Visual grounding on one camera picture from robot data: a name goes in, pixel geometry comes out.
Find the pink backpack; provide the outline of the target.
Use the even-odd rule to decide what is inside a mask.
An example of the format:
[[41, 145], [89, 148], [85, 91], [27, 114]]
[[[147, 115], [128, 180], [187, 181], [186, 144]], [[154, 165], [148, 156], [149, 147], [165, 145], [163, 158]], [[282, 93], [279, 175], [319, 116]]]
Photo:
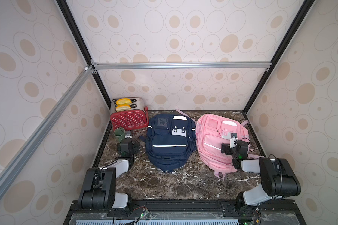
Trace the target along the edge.
[[250, 154], [249, 132], [245, 128], [248, 121], [242, 123], [214, 114], [205, 114], [196, 122], [196, 144], [202, 162], [214, 171], [216, 177], [237, 172], [232, 165], [232, 156], [221, 153], [221, 144], [230, 143], [231, 133], [237, 133], [237, 140], [249, 143], [249, 158], [260, 156]]

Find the navy blue backpack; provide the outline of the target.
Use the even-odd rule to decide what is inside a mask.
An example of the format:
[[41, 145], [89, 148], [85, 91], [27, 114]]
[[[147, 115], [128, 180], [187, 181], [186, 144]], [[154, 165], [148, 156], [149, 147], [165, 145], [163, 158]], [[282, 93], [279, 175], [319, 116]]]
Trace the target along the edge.
[[186, 115], [158, 114], [151, 118], [145, 142], [149, 161], [164, 172], [183, 167], [197, 151], [196, 122]]

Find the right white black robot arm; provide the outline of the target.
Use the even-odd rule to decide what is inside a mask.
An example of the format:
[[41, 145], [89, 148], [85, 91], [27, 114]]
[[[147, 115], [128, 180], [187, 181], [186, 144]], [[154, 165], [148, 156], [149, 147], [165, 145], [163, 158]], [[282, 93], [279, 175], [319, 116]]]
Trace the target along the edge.
[[301, 193], [300, 182], [288, 160], [284, 158], [249, 158], [249, 143], [231, 140], [221, 144], [221, 153], [232, 156], [232, 165], [238, 171], [258, 173], [261, 183], [249, 191], [238, 194], [235, 203], [237, 211], [244, 211], [263, 202], [298, 196]]

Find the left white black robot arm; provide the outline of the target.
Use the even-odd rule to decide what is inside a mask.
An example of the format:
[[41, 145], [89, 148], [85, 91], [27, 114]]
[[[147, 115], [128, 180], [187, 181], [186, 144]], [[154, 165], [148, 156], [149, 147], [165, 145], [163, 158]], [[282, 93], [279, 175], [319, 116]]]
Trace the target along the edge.
[[89, 168], [78, 199], [78, 207], [85, 210], [123, 209], [129, 206], [128, 194], [116, 192], [116, 178], [128, 172], [140, 144], [124, 139], [117, 145], [118, 157], [104, 167]]

